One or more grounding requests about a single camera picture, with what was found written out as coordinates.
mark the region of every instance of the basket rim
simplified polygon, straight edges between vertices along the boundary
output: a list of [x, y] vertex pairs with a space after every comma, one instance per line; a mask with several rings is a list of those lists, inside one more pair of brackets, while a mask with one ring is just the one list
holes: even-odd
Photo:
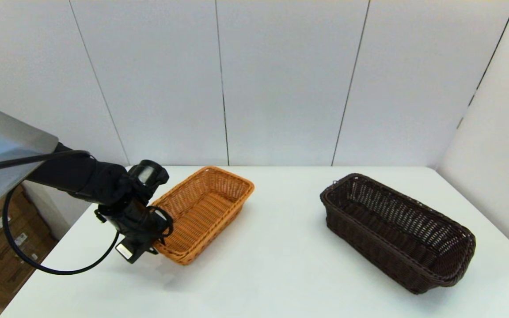
[[[442, 276], [439, 275], [426, 266], [420, 264], [418, 261], [411, 258], [409, 255], [407, 255], [405, 252], [403, 252], [400, 248], [396, 247], [394, 244], [388, 242], [384, 237], [378, 235], [376, 232], [370, 230], [367, 226], [362, 224], [359, 220], [353, 218], [352, 216], [348, 215], [347, 213], [343, 212], [340, 208], [338, 208], [335, 204], [333, 204], [329, 199], [327, 198], [327, 195], [331, 193], [334, 189], [339, 187], [340, 185], [343, 185], [344, 183], [347, 183], [351, 181], [351, 179], [359, 177], [366, 179], [367, 181], [370, 181], [374, 183], [376, 186], [380, 186], [388, 192], [391, 192], [393, 195], [396, 195], [400, 199], [404, 200], [404, 203], [408, 206], [413, 206], [414, 208], [420, 208], [422, 210], [422, 213], [428, 213], [430, 216], [433, 216], [440, 221], [444, 221], [448, 223], [450, 226], [452, 226], [455, 230], [459, 231], [461, 234], [465, 235], [466, 239], [469, 240], [468, 248], [465, 249], [464, 255], [462, 257], [462, 261], [460, 262], [460, 265], [457, 266], [457, 268], [449, 275]], [[468, 266], [470, 262], [470, 258], [472, 258], [474, 247], [475, 247], [475, 236], [472, 234], [472, 232], [467, 229], [465, 226], [459, 224], [458, 222], [450, 219], [449, 217], [443, 215], [440, 212], [437, 212], [436, 210], [428, 207], [427, 205], [417, 201], [416, 199], [413, 199], [411, 197], [408, 197], [407, 195], [404, 195], [403, 193], [400, 193], [391, 187], [388, 187], [387, 185], [384, 185], [370, 177], [367, 177], [366, 175], [360, 174], [360, 173], [351, 173], [342, 179], [339, 179], [339, 181], [335, 181], [332, 185], [327, 187], [323, 192], [321, 192], [320, 195], [321, 201], [325, 204], [327, 209], [333, 209], [334, 212], [339, 213], [342, 217], [347, 218], [351, 220], [352, 222], [355, 222], [358, 224], [359, 227], [361, 227], [366, 234], [368, 234], [370, 237], [375, 238], [378, 240], [381, 244], [383, 244], [385, 247], [392, 249], [395, 251], [400, 258], [402, 258], [406, 263], [408, 263], [409, 266], [412, 266], [414, 269], [419, 271], [424, 276], [430, 277], [430, 279], [438, 282], [438, 284], [454, 284], [454, 280], [457, 278], [457, 276], [461, 275], [461, 270], [465, 268], [465, 266]]]
[[[178, 183], [177, 185], [175, 185], [172, 189], [170, 189], [170, 191], [168, 191], [167, 193], [163, 194], [161, 197], [159, 197], [158, 199], [156, 199], [152, 205], [154, 206], [158, 206], [158, 204], [160, 202], [162, 202], [164, 199], [166, 199], [166, 197], [169, 197], [170, 195], [172, 195], [173, 193], [175, 193], [176, 191], [178, 191], [178, 189], [180, 189], [182, 186], [184, 186], [186, 183], [188, 183], [189, 181], [192, 181], [198, 177], [200, 177], [200, 175], [208, 170], [215, 170], [217, 171], [218, 173], [223, 173], [225, 175], [228, 175], [229, 177], [233, 177], [234, 179], [239, 179], [240, 181], [244, 182], [244, 183], [247, 183], [248, 184], [248, 189], [245, 193], [243, 193], [243, 195], [241, 197], [238, 198], [238, 200], [232, 204], [232, 206], [230, 206], [228, 208], [228, 211], [231, 212], [231, 211], [234, 211], [235, 209], [237, 209], [237, 207], [240, 207], [241, 205], [243, 205], [245, 203], [245, 201], [247, 201], [247, 199], [251, 196], [251, 194], [253, 193], [254, 189], [255, 189], [255, 184], [252, 182], [252, 181], [249, 181], [248, 179], [245, 179], [239, 175], [236, 175], [232, 172], [229, 172], [229, 171], [226, 171], [224, 169], [221, 169], [220, 167], [215, 167], [215, 166], [205, 166], [205, 167], [202, 167], [201, 169], [199, 169], [198, 171], [194, 172], [192, 175], [190, 175], [189, 177], [187, 177], [186, 179], [184, 179], [183, 181], [181, 181], [180, 183]], [[190, 246], [190, 248], [188, 248], [187, 250], [183, 251], [183, 252], [176, 252], [176, 251], [172, 251], [170, 249], [168, 249], [166, 246], [164, 245], [160, 245], [159, 247], [162, 248], [162, 250], [170, 255], [173, 255], [175, 256], [177, 259], [180, 259], [180, 258], [184, 258], [186, 256], [188, 256], [192, 251], [196, 250], [196, 248], [200, 245], [200, 244], [203, 244], [203, 242], [210, 236], [210, 234], [213, 232], [214, 229], [218, 228], [218, 226], [225, 220], [226, 218], [225, 217], [222, 217], [221, 219], [219, 219], [217, 222], [215, 222], [214, 224], [212, 224], [210, 226], [210, 228], [204, 233], [202, 234], [202, 236], [196, 240], [196, 242], [194, 242], [194, 244], [192, 244], [192, 246]]]

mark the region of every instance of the white wall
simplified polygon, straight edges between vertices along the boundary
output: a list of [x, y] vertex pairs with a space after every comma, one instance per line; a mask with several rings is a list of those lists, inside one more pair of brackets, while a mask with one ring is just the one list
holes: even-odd
[[509, 24], [438, 172], [509, 238]]
[[[509, 0], [0, 0], [0, 110], [123, 165], [329, 165], [339, 141], [336, 165], [432, 166], [508, 14]], [[47, 194], [68, 223], [87, 206]]]
[[334, 165], [435, 167], [509, 16], [509, 0], [374, 0]]
[[226, 165], [215, 2], [72, 7], [130, 163]]
[[331, 165], [367, 0], [219, 0], [231, 165]]

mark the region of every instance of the metal panel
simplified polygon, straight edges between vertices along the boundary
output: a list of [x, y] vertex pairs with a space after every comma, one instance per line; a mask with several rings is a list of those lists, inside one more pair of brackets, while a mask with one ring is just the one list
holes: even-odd
[[219, 0], [231, 165], [331, 165], [366, 0]]

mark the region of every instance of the black cable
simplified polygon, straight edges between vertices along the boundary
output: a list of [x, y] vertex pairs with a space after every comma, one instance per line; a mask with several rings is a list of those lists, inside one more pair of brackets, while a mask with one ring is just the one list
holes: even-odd
[[39, 163], [40, 161], [57, 159], [60, 157], [67, 157], [69, 155], [90, 155], [88, 151], [85, 150], [69, 150], [69, 151], [61, 151], [61, 152], [53, 152], [46, 155], [33, 155], [31, 157], [24, 157], [18, 159], [11, 159], [6, 161], [0, 161], [0, 169], [27, 165], [29, 163]]
[[3, 213], [2, 213], [2, 221], [3, 221], [3, 226], [4, 226], [4, 232], [5, 232], [5, 236], [7, 237], [8, 243], [11, 246], [11, 248], [15, 251], [15, 253], [22, 260], [24, 260], [30, 266], [33, 266], [34, 268], [36, 268], [38, 270], [42, 270], [43, 272], [46, 272], [46, 273], [49, 273], [49, 274], [55, 274], [55, 275], [74, 275], [74, 274], [79, 274], [79, 273], [83, 273], [86, 270], [90, 270], [90, 269], [94, 268], [95, 266], [97, 266], [97, 264], [101, 263], [101, 261], [103, 261], [105, 259], [105, 257], [107, 257], [107, 255], [109, 255], [109, 253], [111, 253], [111, 250], [113, 250], [113, 248], [115, 247], [115, 244], [117, 243], [117, 239], [119, 239], [119, 231], [117, 231], [117, 233], [115, 234], [115, 239], [113, 239], [113, 243], [111, 243], [111, 246], [107, 249], [105, 254], [103, 254], [97, 261], [95, 261], [90, 266], [86, 266], [84, 268], [77, 269], [77, 270], [56, 270], [56, 269], [51, 269], [51, 268], [42, 266], [41, 264], [33, 261], [28, 256], [26, 256], [23, 253], [23, 251], [21, 251], [21, 249], [17, 246], [17, 244], [15, 243], [15, 240], [13, 239], [13, 235], [11, 234], [11, 229], [9, 228], [9, 220], [8, 220], [9, 203], [11, 202], [11, 197], [13, 196], [13, 192], [15, 191], [15, 189], [16, 189], [16, 187], [11, 189], [11, 191], [9, 191], [9, 193], [5, 197], [4, 210], [3, 210]]

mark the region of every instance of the dark brown wicker basket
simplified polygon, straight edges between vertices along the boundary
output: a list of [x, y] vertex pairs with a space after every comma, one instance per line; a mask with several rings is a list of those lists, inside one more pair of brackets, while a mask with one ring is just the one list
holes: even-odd
[[414, 294], [456, 284], [475, 253], [466, 227], [365, 175], [347, 175], [321, 201], [331, 231]]

